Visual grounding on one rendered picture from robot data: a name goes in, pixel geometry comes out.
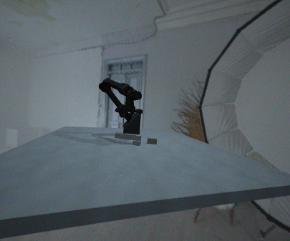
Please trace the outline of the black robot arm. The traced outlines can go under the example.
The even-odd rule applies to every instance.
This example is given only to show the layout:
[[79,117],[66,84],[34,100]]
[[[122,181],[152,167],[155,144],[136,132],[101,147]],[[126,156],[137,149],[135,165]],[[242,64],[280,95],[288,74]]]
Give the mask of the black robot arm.
[[126,96],[126,101],[135,101],[142,98],[142,94],[134,90],[130,85],[125,83],[118,83],[109,78],[106,78],[101,84],[99,84],[99,88],[103,92],[107,93],[117,108],[125,109],[125,104],[121,104],[119,99],[112,92],[111,87],[118,90],[118,92],[122,95]]

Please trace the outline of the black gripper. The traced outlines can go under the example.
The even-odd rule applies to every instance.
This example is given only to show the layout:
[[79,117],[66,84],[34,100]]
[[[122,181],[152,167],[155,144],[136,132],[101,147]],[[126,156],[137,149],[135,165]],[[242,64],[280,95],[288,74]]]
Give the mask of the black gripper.
[[[125,102],[125,109],[121,109],[121,108],[115,109],[116,112],[123,112],[123,114],[125,114],[127,123],[130,122],[130,119],[131,119],[132,115],[135,114],[135,112],[137,112],[138,114],[142,114],[141,109],[133,110],[133,104],[134,104],[134,101],[126,101]],[[128,114],[128,112],[130,112],[130,113]]]

